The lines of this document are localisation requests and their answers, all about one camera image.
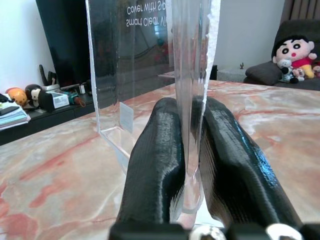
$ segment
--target screw head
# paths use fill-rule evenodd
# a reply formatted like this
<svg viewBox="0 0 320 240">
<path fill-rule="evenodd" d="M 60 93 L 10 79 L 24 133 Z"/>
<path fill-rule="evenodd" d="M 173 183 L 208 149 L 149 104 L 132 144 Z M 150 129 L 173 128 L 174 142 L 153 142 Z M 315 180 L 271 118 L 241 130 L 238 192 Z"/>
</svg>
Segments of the screw head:
<svg viewBox="0 0 320 240">
<path fill-rule="evenodd" d="M 195 228 L 190 236 L 189 240 L 227 240 L 223 232 L 210 225 L 203 225 Z"/>
<path fill-rule="evenodd" d="M 265 231 L 272 240 L 304 240 L 300 232 L 282 223 L 272 224 Z"/>
</svg>

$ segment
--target transparent plastic case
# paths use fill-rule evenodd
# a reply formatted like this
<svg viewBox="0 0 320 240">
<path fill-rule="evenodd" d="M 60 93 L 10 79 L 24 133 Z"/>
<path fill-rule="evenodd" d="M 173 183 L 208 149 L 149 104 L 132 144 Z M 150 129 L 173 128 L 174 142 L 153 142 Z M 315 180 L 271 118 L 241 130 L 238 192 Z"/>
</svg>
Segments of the transparent plastic case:
<svg viewBox="0 0 320 240">
<path fill-rule="evenodd" d="M 163 88 L 174 83 L 172 11 L 165 0 L 86 6 L 97 130 L 125 169 L 150 110 L 174 93 L 173 86 Z"/>
<path fill-rule="evenodd" d="M 220 0 L 172 1 L 175 90 L 186 162 L 183 212 L 187 214 L 197 212 L 204 196 L 199 143 L 219 18 Z M 202 102 L 201 109 L 194 108 L 193 101 Z"/>
<path fill-rule="evenodd" d="M 86 0 L 86 7 L 98 132 L 126 172 L 154 105 L 176 97 L 186 161 L 183 211 L 196 213 L 203 199 L 198 143 L 204 109 L 193 114 L 192 104 L 194 98 L 206 102 L 220 0 Z"/>
</svg>

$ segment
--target gray sofa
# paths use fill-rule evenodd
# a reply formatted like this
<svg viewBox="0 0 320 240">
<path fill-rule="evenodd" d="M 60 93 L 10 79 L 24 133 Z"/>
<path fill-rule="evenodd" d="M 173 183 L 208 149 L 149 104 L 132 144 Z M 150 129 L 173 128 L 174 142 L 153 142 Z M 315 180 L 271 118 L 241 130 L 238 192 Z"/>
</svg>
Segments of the gray sofa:
<svg viewBox="0 0 320 240">
<path fill-rule="evenodd" d="M 303 35 L 310 41 L 313 41 L 313 52 L 318 56 L 315 62 L 320 62 L 320 20 L 285 21 L 280 25 L 274 42 L 277 43 L 279 40 L 292 35 Z M 320 91 L 319 77 L 306 79 L 305 81 L 296 84 L 280 82 L 279 80 L 282 77 L 282 72 L 272 61 L 249 67 L 245 72 L 245 75 L 246 78 L 243 82 L 247 84 Z"/>
</svg>

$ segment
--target pink marble surface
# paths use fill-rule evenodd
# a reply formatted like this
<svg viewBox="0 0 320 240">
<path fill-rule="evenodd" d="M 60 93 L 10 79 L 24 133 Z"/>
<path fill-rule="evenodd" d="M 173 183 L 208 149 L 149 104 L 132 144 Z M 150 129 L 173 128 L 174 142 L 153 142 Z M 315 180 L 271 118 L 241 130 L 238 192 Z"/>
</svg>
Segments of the pink marble surface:
<svg viewBox="0 0 320 240">
<path fill-rule="evenodd" d="M 320 92 L 211 81 L 208 95 L 260 145 L 301 219 L 320 222 Z M 128 100 L 143 109 L 134 124 L 174 96 L 171 85 Z M 106 239 L 124 182 L 94 113 L 3 145 L 0 240 Z"/>
</svg>

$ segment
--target gray curtain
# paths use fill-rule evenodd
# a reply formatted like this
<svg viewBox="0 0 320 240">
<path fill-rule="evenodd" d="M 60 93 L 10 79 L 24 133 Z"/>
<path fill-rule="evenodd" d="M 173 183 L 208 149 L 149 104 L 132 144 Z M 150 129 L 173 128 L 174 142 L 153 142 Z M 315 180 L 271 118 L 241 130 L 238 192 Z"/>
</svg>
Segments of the gray curtain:
<svg viewBox="0 0 320 240">
<path fill-rule="evenodd" d="M 297 19 L 320 20 L 320 0 L 285 0 L 281 22 Z"/>
</svg>

